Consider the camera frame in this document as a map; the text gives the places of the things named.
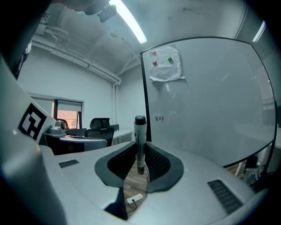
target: whiteboard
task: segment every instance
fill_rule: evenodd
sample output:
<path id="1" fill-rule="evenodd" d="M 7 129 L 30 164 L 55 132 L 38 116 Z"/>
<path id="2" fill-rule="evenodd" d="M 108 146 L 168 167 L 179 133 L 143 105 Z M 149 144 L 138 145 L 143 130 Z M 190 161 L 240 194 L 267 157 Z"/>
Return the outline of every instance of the whiteboard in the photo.
<path id="1" fill-rule="evenodd" d="M 151 82 L 151 54 L 140 54 L 148 140 L 205 156 L 221 166 L 239 162 L 274 139 L 274 95 L 267 72 L 244 42 L 194 38 L 175 46 L 185 79 Z"/>

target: ceiling light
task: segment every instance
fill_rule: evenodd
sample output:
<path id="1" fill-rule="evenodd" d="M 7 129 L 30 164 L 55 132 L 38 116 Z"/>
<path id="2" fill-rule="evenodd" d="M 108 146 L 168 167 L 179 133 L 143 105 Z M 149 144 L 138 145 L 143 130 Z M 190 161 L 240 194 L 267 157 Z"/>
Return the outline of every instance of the ceiling light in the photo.
<path id="1" fill-rule="evenodd" d="M 147 39 L 142 32 L 140 26 L 138 25 L 136 19 L 133 17 L 131 12 L 128 10 L 126 5 L 121 0 L 110 0 L 110 5 L 115 5 L 119 15 L 125 20 L 128 26 L 131 28 L 132 32 L 136 35 L 137 39 L 141 44 L 147 42 Z"/>
<path id="2" fill-rule="evenodd" d="M 254 39 L 253 39 L 253 42 L 257 42 L 257 41 L 259 40 L 259 38 L 260 38 L 260 36 L 262 36 L 262 34 L 263 34 L 263 32 L 264 32 L 266 26 L 267 26 L 267 24 L 266 24 L 265 21 L 263 20 L 263 23 L 262 23 L 262 25 L 260 26 L 258 33 L 256 33 L 256 36 L 255 36 Z"/>

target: desk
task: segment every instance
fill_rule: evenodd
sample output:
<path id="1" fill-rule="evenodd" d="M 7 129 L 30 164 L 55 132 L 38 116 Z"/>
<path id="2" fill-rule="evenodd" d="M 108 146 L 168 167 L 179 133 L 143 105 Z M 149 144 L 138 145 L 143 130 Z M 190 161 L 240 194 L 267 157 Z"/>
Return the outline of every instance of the desk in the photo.
<path id="1" fill-rule="evenodd" d="M 112 145 L 116 145 L 116 144 L 120 144 L 124 142 L 124 137 L 127 135 L 131 135 L 131 139 L 130 140 L 126 140 L 126 141 L 132 141 L 133 139 L 133 130 L 119 130 L 119 131 L 115 131 L 113 134 L 113 139 L 112 139 Z"/>

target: wooden floor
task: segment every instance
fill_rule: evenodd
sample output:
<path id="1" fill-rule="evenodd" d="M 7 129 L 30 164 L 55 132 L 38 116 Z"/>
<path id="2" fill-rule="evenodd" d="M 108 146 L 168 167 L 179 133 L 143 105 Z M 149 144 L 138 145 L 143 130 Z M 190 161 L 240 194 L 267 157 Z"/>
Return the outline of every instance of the wooden floor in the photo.
<path id="1" fill-rule="evenodd" d="M 131 210 L 135 209 L 136 205 L 137 205 L 137 207 L 139 207 L 143 203 L 143 201 L 145 201 L 146 196 L 144 196 L 143 199 L 138 200 L 135 205 L 134 203 L 132 203 L 132 204 L 127 203 L 127 198 L 133 197 L 137 194 L 142 194 L 142 195 L 146 194 L 146 186 L 148 184 L 147 177 L 148 177 L 147 166 L 145 166 L 145 168 L 144 168 L 144 175 L 139 175 L 137 173 L 137 162 L 135 162 L 126 177 L 126 179 L 124 181 L 124 186 L 123 186 L 124 187 L 124 201 L 125 201 L 125 206 L 126 206 L 127 212 L 130 212 Z M 130 212 L 128 214 L 128 218 L 130 216 L 132 216 L 136 210 Z"/>

